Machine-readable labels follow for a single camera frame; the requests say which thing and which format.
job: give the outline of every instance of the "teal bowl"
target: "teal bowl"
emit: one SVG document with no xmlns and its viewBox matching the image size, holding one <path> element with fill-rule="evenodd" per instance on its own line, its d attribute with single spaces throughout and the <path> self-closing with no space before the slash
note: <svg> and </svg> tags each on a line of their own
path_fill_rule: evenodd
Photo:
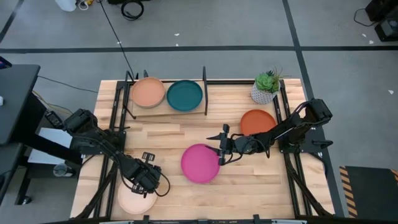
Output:
<svg viewBox="0 0 398 224">
<path fill-rule="evenodd" d="M 189 112 L 200 105 L 203 91 L 200 85 L 194 81 L 180 80 L 169 87 L 166 98 L 173 109 Z"/>
</svg>

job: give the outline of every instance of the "concrete floor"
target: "concrete floor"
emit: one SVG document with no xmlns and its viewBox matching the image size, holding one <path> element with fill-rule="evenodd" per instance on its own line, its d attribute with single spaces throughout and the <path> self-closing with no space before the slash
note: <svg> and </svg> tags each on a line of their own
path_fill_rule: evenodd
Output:
<svg viewBox="0 0 398 224">
<path fill-rule="evenodd" d="M 390 46 L 372 27 L 353 22 L 354 11 L 369 0 L 289 0 L 301 46 Z M 0 2 L 0 28 L 17 0 Z M 125 47 L 179 46 L 294 46 L 282 0 L 152 0 L 135 22 L 126 21 L 120 9 L 104 2 L 105 9 Z M 363 12 L 358 19 L 368 23 Z M 76 48 L 105 48 L 101 53 L 65 53 Z M 97 90 L 100 80 L 122 79 L 128 69 L 117 40 L 98 3 L 87 11 L 61 11 L 54 1 L 24 0 L 3 40 L 0 54 L 12 63 L 35 63 L 40 75 L 82 88 Z M 45 49 L 64 53 L 46 53 Z M 37 54 L 5 54 L 36 49 Z M 303 78 L 296 52 L 275 50 L 159 51 L 126 53 L 133 70 L 159 78 L 200 78 L 206 66 L 209 78 L 253 78 L 282 67 L 284 75 Z M 395 159 L 398 125 L 393 118 L 398 98 L 397 51 L 303 52 L 315 97 L 323 98 L 334 117 L 324 126 L 335 172 L 337 167 L 367 166 L 398 169 Z M 96 95 L 39 79 L 35 90 L 49 103 L 93 110 Z M 76 180 L 40 180 L 31 183 L 32 204 L 13 201 L 23 170 L 19 170 L 0 207 L 8 223 L 43 223 L 66 220 Z"/>
</svg>

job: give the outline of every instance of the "succulent plant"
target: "succulent plant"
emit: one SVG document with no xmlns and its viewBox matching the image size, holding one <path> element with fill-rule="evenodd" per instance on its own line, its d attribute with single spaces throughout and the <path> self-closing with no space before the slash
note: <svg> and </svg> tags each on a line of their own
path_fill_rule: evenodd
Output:
<svg viewBox="0 0 398 224">
<path fill-rule="evenodd" d="M 280 78 L 281 75 L 278 74 L 276 69 L 261 73 L 256 77 L 257 89 L 267 91 L 269 93 L 275 93 L 279 90 Z"/>
</svg>

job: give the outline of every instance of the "wooden table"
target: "wooden table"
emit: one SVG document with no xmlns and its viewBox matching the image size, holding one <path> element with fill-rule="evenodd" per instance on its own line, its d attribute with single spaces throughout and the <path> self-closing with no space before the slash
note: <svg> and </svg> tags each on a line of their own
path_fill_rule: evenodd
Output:
<svg viewBox="0 0 398 224">
<path fill-rule="evenodd" d="M 95 107 L 98 126 L 109 128 L 117 81 L 102 81 Z M 305 101 L 299 79 L 285 79 L 287 97 L 291 111 Z M 293 218 L 289 185 L 283 155 L 277 144 L 271 148 L 271 158 L 265 154 L 245 155 L 235 163 L 223 166 L 210 184 L 193 184 L 182 174 L 181 156 L 189 146 L 204 143 L 218 147 L 219 141 L 206 140 L 222 132 L 224 123 L 231 126 L 230 133 L 239 133 L 242 115 L 252 109 L 267 111 L 276 120 L 274 104 L 258 105 L 250 96 L 251 85 L 208 85 L 208 115 L 181 114 L 172 116 L 141 117 L 133 120 L 127 116 L 127 139 L 125 153 L 141 158 L 143 152 L 156 155 L 154 164 L 161 166 L 170 179 L 171 191 L 166 197 L 158 197 L 155 205 L 145 213 L 151 220 L 187 219 L 250 219 L 254 214 L 260 218 Z M 282 97 L 279 94 L 281 110 Z M 119 124 L 120 112 L 116 124 Z M 308 154 L 301 155 L 307 186 L 324 206 L 333 213 L 331 197 L 320 161 Z M 78 215 L 90 201 L 98 188 L 102 156 L 87 162 L 80 172 L 71 217 Z M 160 194 L 167 190 L 161 179 Z M 143 215 L 130 215 L 118 204 L 116 183 L 112 220 L 142 220 Z M 300 211 L 304 214 L 299 188 L 297 197 Z M 104 215 L 108 194 L 103 197 L 101 214 Z"/>
</svg>

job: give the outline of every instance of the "pink bowl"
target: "pink bowl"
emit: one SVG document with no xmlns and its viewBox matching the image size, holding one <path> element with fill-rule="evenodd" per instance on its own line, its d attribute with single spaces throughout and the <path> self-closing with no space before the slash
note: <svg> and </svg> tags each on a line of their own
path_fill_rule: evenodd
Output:
<svg viewBox="0 0 398 224">
<path fill-rule="evenodd" d="M 195 144 L 185 150 L 181 158 L 184 176 L 197 184 L 206 184 L 213 180 L 220 170 L 216 152 L 204 144 Z"/>
</svg>

